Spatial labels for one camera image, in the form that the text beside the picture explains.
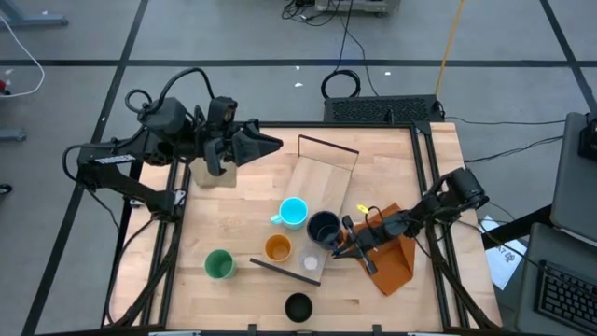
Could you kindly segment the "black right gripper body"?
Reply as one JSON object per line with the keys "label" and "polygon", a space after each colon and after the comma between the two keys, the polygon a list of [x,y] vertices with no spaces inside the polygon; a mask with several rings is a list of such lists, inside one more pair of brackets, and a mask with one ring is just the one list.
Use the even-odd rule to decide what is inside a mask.
{"label": "black right gripper body", "polygon": [[347,231],[348,235],[355,238],[355,247],[359,248],[363,253],[366,270],[370,275],[375,274],[378,269],[368,255],[368,251],[377,249],[385,245],[386,243],[395,240],[400,235],[410,238],[410,224],[407,218],[401,214],[394,214],[388,218],[382,217],[380,225],[373,227],[366,225],[364,229],[358,231],[355,228],[355,224],[349,216],[344,216],[341,220],[341,224]]}

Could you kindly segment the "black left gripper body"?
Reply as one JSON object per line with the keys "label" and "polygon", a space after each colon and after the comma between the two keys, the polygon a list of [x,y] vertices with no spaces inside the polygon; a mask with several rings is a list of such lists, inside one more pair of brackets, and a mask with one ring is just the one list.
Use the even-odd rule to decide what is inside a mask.
{"label": "black left gripper body", "polygon": [[231,162],[236,167],[241,165],[232,144],[232,137],[240,130],[241,123],[236,121],[224,124],[207,121],[201,123],[201,153],[210,175],[221,176],[227,171],[222,167],[222,161]]}

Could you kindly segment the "dark blue ceramic mug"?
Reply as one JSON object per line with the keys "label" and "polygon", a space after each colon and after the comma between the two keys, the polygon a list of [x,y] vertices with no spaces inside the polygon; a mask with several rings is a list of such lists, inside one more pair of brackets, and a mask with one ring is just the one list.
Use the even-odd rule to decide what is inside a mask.
{"label": "dark blue ceramic mug", "polygon": [[319,211],[307,223],[309,238],[319,247],[334,251],[341,244],[340,219],[329,211]]}

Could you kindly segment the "cyan plastic mug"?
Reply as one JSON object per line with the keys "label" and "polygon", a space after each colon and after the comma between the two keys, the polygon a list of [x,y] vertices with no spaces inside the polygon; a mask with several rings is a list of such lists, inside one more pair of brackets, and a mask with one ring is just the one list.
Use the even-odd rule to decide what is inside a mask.
{"label": "cyan plastic mug", "polygon": [[270,217],[270,222],[296,231],[304,226],[308,215],[308,205],[304,200],[300,197],[289,197],[281,202],[278,212]]}

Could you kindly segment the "orange plastic cup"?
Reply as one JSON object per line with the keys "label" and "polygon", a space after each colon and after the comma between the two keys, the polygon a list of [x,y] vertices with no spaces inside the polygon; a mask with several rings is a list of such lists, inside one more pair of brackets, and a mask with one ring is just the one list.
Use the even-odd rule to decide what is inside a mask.
{"label": "orange plastic cup", "polygon": [[292,242],[286,235],[275,233],[266,240],[264,250],[268,259],[283,262],[292,253]]}

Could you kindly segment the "black cup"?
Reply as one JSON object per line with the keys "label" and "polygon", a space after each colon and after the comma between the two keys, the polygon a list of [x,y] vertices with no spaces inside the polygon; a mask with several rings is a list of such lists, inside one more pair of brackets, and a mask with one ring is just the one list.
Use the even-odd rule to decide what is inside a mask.
{"label": "black cup", "polygon": [[295,323],[307,321],[313,311],[312,300],[304,293],[293,293],[285,301],[285,315]]}

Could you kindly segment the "beige cloth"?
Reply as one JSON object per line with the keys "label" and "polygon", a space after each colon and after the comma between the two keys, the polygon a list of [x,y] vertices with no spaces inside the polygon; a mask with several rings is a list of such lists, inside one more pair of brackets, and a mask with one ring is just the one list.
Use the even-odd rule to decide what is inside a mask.
{"label": "beige cloth", "polygon": [[191,175],[200,188],[235,188],[237,185],[237,166],[232,162],[221,162],[221,167],[226,170],[223,175],[211,175],[207,163],[203,159],[195,159],[190,165]]}

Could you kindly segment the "clear glass mug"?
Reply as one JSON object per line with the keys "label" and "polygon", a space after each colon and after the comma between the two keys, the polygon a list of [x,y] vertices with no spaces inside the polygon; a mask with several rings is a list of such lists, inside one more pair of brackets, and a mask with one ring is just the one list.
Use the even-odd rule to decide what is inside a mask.
{"label": "clear glass mug", "polygon": [[321,257],[312,251],[302,251],[298,262],[300,269],[307,273],[319,272],[324,265]]}

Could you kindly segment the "orange cloth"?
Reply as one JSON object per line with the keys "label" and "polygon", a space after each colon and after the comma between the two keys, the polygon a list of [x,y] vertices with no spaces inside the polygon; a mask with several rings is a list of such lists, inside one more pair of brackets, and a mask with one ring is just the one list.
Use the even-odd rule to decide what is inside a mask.
{"label": "orange cloth", "polygon": [[[363,214],[362,222],[354,222],[355,228],[360,231],[361,229],[364,229],[366,225],[376,227],[381,224],[382,217],[388,218],[394,214],[401,214],[407,218],[407,221],[410,224],[411,237],[408,238],[404,235],[400,235],[395,238],[395,240],[392,240],[377,249],[369,250],[368,255],[378,269],[373,275],[368,273],[365,267],[365,262],[362,259],[355,259],[360,263],[372,283],[385,296],[390,296],[395,293],[399,288],[406,285],[414,276],[415,241],[414,232],[412,230],[416,226],[416,221],[410,216],[407,210],[403,210],[399,205],[392,203],[384,209],[371,206],[369,208],[369,213]],[[343,225],[342,229],[342,236],[348,235]]]}

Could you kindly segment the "green plastic cup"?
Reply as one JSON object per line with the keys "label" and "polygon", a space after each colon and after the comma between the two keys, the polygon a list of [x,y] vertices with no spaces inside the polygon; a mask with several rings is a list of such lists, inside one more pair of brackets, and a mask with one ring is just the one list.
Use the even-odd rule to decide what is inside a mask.
{"label": "green plastic cup", "polygon": [[213,279],[228,279],[236,273],[237,267],[228,250],[216,249],[206,257],[204,270]]}

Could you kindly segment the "black computer case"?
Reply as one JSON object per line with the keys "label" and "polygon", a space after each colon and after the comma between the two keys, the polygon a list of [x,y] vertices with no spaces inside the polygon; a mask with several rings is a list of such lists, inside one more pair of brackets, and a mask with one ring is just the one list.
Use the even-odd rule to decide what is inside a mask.
{"label": "black computer case", "polygon": [[325,99],[324,121],[328,122],[398,124],[444,120],[441,102],[433,94]]}

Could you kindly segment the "white paper sheet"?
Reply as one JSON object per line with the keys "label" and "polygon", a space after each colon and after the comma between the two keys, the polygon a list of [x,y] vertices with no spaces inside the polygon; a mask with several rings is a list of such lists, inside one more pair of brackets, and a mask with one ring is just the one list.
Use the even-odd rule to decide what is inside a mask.
{"label": "white paper sheet", "polygon": [[525,254],[527,247],[518,240],[507,242],[485,251],[493,284],[504,290],[523,261],[521,254]]}

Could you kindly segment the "grey equipment cart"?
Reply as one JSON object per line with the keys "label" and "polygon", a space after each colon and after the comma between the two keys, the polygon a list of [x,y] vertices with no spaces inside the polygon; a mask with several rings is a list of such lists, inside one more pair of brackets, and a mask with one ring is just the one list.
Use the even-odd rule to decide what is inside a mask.
{"label": "grey equipment cart", "polygon": [[398,11],[402,0],[313,0],[317,11],[358,11],[371,13],[376,17],[394,14]]}

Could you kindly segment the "grey desk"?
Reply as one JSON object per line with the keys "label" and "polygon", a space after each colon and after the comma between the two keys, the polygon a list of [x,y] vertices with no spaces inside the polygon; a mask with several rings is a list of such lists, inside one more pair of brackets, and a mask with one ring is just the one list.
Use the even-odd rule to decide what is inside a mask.
{"label": "grey desk", "polygon": [[[597,280],[597,247],[564,232],[536,223],[531,229],[526,257],[538,263],[548,260]],[[525,263],[514,328],[521,333],[555,336],[585,336],[535,311],[537,268]]]}
{"label": "grey desk", "polygon": [[597,162],[578,155],[580,133],[586,126],[583,114],[566,116],[550,220],[597,243]]}

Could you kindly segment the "black keyboard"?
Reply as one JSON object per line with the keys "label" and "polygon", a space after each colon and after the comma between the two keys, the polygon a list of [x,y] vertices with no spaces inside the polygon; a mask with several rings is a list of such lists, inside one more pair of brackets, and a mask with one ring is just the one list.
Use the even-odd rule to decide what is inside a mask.
{"label": "black keyboard", "polygon": [[597,278],[540,260],[535,311],[569,328],[597,336]]}

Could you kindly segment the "grey desk top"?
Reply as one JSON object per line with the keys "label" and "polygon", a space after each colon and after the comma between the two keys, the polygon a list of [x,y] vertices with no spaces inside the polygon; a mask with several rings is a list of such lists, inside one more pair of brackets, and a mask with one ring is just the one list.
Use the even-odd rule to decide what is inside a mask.
{"label": "grey desk top", "polygon": [[583,114],[566,116],[550,220],[597,243],[597,162],[578,155],[580,133],[586,126]]}

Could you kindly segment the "grey desk foot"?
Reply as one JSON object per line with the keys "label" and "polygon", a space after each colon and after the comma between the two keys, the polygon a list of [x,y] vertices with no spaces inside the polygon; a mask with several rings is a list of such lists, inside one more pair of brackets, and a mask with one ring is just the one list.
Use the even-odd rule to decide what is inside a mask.
{"label": "grey desk foot", "polygon": [[0,0],[0,12],[5,14],[5,16],[0,15],[0,19],[5,19],[10,27],[69,24],[69,20],[61,14],[27,14],[12,0]]}

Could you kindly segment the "black aluminium rig frame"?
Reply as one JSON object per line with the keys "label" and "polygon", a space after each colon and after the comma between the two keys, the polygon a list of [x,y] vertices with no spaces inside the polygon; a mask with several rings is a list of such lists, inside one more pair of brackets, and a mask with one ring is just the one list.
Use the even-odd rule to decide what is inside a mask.
{"label": "black aluminium rig frame", "polygon": [[[312,317],[301,324],[311,331],[439,331],[445,322],[472,326],[471,315],[451,287],[437,290],[441,278],[427,257],[427,240],[415,243],[413,279],[384,296],[355,261],[329,260],[319,286],[262,268],[250,261],[263,254],[270,217],[285,196],[297,161],[300,134],[356,149],[359,156],[340,212],[360,218],[359,204],[415,205],[434,172],[447,173],[463,163],[456,129],[434,123],[430,134],[410,127],[372,123],[270,122],[264,133],[281,138],[279,151],[241,167],[235,188],[204,189],[178,178],[187,189],[184,221],[175,264],[159,281],[136,324],[161,323],[169,329],[201,331],[289,331],[297,328],[284,314],[295,292],[313,301]],[[236,273],[213,279],[204,270],[208,254],[230,252]]]}

